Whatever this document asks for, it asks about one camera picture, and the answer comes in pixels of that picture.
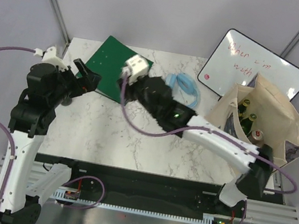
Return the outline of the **silver beverage can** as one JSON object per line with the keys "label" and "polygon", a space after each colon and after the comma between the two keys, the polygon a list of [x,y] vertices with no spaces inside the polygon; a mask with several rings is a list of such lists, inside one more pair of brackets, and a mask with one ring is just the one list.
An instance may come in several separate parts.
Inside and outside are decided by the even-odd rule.
{"label": "silver beverage can", "polygon": [[248,140],[256,145],[257,147],[261,147],[264,144],[264,135],[261,130],[253,130],[247,135]]}

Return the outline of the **beige canvas bag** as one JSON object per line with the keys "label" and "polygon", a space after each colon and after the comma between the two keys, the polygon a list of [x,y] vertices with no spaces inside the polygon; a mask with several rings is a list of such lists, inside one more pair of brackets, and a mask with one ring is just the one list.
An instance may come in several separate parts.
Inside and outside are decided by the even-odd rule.
{"label": "beige canvas bag", "polygon": [[245,117],[256,114],[252,130],[263,132],[263,143],[273,149],[279,167],[299,158],[299,113],[278,87],[257,74],[247,86],[233,85],[218,101],[206,120],[242,141],[250,142],[241,128],[238,105],[250,100]]}

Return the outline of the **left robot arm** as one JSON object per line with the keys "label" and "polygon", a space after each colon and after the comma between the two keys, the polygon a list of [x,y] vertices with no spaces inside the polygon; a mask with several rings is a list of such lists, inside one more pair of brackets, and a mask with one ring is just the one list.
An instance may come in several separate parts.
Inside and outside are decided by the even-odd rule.
{"label": "left robot arm", "polygon": [[12,109],[9,141],[0,173],[0,224],[35,224],[43,204],[61,185],[75,186],[80,174],[75,163],[61,159],[32,186],[29,176],[55,109],[65,100],[95,91],[102,80],[80,59],[74,61],[80,76],[58,57],[44,55],[27,74],[27,87]]}

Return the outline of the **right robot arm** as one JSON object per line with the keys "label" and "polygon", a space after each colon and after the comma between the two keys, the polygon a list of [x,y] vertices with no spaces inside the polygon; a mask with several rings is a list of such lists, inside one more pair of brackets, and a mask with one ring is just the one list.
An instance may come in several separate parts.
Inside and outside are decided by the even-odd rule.
{"label": "right robot arm", "polygon": [[161,77],[134,76],[123,68],[118,80],[121,89],[120,103],[138,101],[163,129],[153,137],[177,135],[197,143],[218,155],[240,173],[226,183],[214,198],[214,209],[226,214],[240,201],[261,198],[272,173],[272,149],[257,147],[220,130],[193,109],[175,101],[172,91]]}

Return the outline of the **blue headphones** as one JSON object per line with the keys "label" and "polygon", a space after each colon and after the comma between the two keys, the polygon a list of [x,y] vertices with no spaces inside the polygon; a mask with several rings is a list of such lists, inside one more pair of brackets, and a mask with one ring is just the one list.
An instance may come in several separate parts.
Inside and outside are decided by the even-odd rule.
{"label": "blue headphones", "polygon": [[191,96],[194,96],[195,100],[187,105],[187,107],[195,108],[201,98],[200,91],[197,87],[197,84],[195,80],[190,77],[187,74],[180,73],[180,74],[168,74],[165,79],[165,83],[167,86],[169,86],[171,89],[174,88],[175,84],[177,83],[179,85],[179,88],[185,92],[186,94],[189,94]]}

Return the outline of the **dark cola bottle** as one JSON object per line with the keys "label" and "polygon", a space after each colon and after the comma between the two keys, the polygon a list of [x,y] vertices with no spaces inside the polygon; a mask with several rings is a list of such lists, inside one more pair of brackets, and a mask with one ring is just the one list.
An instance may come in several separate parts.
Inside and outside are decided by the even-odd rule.
{"label": "dark cola bottle", "polygon": [[66,98],[62,101],[61,105],[62,106],[69,106],[72,104],[73,99],[72,98]]}

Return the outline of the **small whiteboard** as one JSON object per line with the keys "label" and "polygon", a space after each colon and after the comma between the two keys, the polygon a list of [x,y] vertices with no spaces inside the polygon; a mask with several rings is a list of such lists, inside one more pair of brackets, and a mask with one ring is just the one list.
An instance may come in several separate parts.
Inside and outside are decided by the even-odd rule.
{"label": "small whiteboard", "polygon": [[218,96],[234,84],[247,86],[260,74],[292,100],[299,93],[299,67],[236,29],[229,29],[197,80]]}

